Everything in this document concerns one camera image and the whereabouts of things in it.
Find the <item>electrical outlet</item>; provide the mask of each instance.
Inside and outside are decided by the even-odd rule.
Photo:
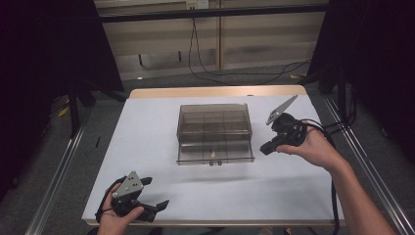
[[[188,1],[186,1],[186,9],[187,10],[196,10],[196,9],[198,9],[198,1],[197,0],[188,0]]]
[[[198,0],[197,9],[208,9],[208,0]]]

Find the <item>wrist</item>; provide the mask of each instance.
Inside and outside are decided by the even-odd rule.
[[[349,175],[353,172],[350,164],[340,155],[335,156],[332,164],[327,167],[326,170],[329,171],[333,179],[342,178],[343,176]]]

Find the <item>black pole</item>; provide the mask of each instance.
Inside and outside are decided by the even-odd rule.
[[[346,113],[346,76],[344,65],[339,66],[339,80],[338,80],[338,103],[339,113],[343,121],[347,121]]]
[[[103,15],[95,18],[73,18],[64,19],[65,22],[71,23],[121,23],[121,22],[141,22],[155,20],[171,19],[192,19],[192,18],[210,18],[210,17],[232,17],[232,16],[250,16],[250,15],[271,15],[271,14],[291,14],[291,13],[312,13],[326,12],[329,10],[344,10],[350,7],[349,4],[308,4],[308,5],[288,5],[276,7],[258,7],[258,8],[217,8],[201,10],[183,10],[167,11],[153,13],[136,13],[136,14],[116,14]]]

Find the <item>wire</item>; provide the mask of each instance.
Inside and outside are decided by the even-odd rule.
[[[258,83],[258,84],[253,84],[253,85],[263,85],[263,84],[269,83],[269,82],[271,82],[271,81],[279,78],[282,74],[287,73],[287,72],[290,72],[290,71],[294,71],[294,70],[298,69],[299,67],[301,67],[301,66],[303,66],[303,65],[305,65],[305,64],[307,64],[307,63],[309,63],[311,61],[311,59],[309,59],[309,60],[306,60],[304,62],[295,62],[295,63],[291,63],[291,64],[288,64],[288,65],[285,65],[283,67],[283,69],[282,69],[281,72],[222,72],[222,73],[213,73],[211,71],[208,71],[205,68],[204,64],[202,63],[202,58],[201,58],[201,53],[200,53],[200,46],[199,46],[198,31],[196,29],[195,19],[193,19],[193,30],[192,30],[192,37],[191,37],[191,41],[190,41],[189,58],[188,58],[189,59],[189,61],[188,61],[189,69],[192,72],[192,74],[195,77],[199,78],[199,79],[214,81],[214,82],[218,82],[218,83],[225,84],[225,85],[238,86],[239,84],[231,84],[231,83],[224,82],[224,81],[219,81],[219,80],[216,80],[216,79],[211,79],[211,78],[206,78],[206,77],[200,77],[199,75],[195,74],[194,71],[192,70],[192,67],[190,66],[190,55],[191,55],[192,48],[193,48],[193,38],[194,38],[194,36],[196,37],[199,63],[201,65],[201,67],[203,68],[204,72],[206,72],[206,73],[208,73],[210,75],[216,75],[216,76],[223,76],[223,75],[277,75],[277,76],[272,77],[272,78],[270,78],[270,79],[268,79],[268,80],[266,80],[264,82],[261,82],[261,83]],[[298,63],[300,63],[298,66],[294,67],[291,70],[287,70],[286,71],[286,69],[287,69],[288,66],[291,66],[291,65],[294,65],[294,64],[298,64]]]

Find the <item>forearm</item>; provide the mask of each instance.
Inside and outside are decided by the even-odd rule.
[[[333,177],[350,234],[394,234],[344,159],[340,159],[329,172]]]

